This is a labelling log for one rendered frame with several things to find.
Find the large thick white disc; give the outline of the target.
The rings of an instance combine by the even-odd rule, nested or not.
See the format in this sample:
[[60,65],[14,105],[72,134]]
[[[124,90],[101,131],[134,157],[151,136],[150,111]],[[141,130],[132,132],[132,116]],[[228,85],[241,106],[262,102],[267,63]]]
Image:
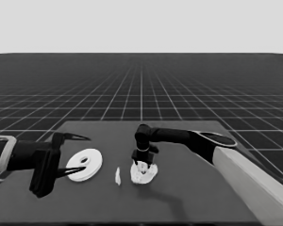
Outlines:
[[68,178],[73,182],[85,182],[91,179],[102,165],[103,156],[97,149],[89,148],[73,153],[66,162],[66,168],[74,170]]

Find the white round carrier with pins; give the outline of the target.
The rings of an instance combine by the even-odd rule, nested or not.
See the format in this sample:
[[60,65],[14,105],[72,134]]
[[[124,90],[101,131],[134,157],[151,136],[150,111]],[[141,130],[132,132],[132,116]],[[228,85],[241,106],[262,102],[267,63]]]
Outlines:
[[[134,173],[134,172],[137,172],[137,171],[139,171],[138,167],[136,167],[133,163],[131,168],[130,168],[130,176],[131,176],[131,173]],[[150,177],[147,173],[145,175],[142,175],[141,176],[141,185],[149,184],[155,177],[156,176]]]

